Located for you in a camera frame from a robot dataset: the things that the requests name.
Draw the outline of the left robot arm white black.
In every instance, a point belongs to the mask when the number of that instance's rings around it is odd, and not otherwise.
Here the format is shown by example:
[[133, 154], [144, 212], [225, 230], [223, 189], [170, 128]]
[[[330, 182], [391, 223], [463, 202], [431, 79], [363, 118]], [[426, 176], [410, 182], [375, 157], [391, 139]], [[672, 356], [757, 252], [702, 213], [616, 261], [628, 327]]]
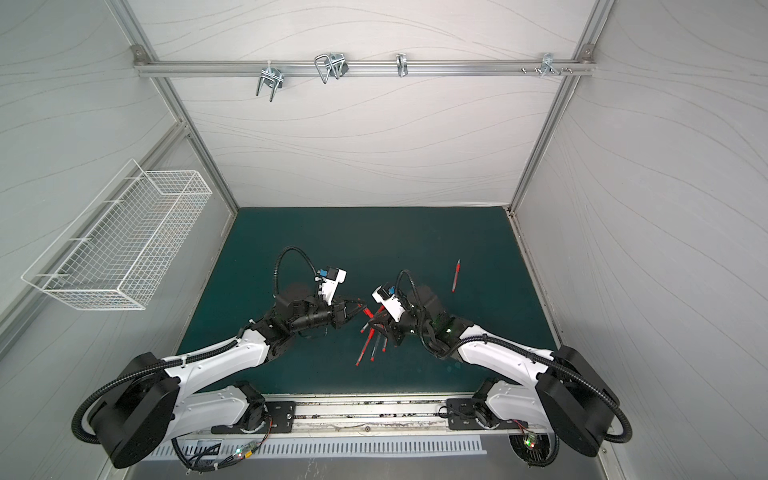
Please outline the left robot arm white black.
[[248, 381], [219, 390], [210, 385], [283, 355], [307, 330], [338, 329], [362, 313], [364, 301], [293, 284], [273, 306], [238, 333], [207, 347], [158, 358], [134, 357], [121, 374], [91, 393], [70, 428], [86, 444], [101, 446], [116, 468], [132, 466], [165, 442], [202, 430], [252, 433], [272, 421], [263, 395]]

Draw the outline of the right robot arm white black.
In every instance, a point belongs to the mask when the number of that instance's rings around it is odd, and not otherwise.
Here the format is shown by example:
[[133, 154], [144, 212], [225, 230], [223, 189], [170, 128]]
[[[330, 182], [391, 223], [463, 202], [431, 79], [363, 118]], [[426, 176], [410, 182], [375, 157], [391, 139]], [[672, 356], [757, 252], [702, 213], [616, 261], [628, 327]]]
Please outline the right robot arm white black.
[[518, 450], [537, 466], [552, 461], [560, 444], [594, 457], [605, 442], [632, 439], [619, 399], [577, 350], [539, 349], [495, 335], [448, 313], [425, 285], [410, 293], [379, 286], [372, 297], [379, 310], [369, 323], [390, 343], [414, 336], [440, 360], [492, 372], [472, 397], [447, 401], [444, 414], [458, 426], [516, 430]]

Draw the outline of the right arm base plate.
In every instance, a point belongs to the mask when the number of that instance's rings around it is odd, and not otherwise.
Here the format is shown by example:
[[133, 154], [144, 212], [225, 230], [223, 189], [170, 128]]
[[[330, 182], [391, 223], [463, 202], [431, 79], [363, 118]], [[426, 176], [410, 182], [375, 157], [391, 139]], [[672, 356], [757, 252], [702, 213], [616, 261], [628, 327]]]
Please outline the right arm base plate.
[[450, 431], [510, 429], [508, 422], [497, 417], [481, 400], [474, 398], [449, 398], [437, 411], [446, 421]]

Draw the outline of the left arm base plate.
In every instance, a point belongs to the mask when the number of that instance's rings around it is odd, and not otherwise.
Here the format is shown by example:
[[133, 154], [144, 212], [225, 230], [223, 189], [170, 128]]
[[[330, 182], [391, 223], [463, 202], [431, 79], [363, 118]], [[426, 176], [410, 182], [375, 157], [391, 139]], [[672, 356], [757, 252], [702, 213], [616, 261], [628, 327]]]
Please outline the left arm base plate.
[[271, 433], [291, 433], [295, 419], [296, 403], [293, 401], [266, 401], [250, 407], [234, 425], [219, 425], [211, 428], [212, 434], [263, 434], [268, 428]]

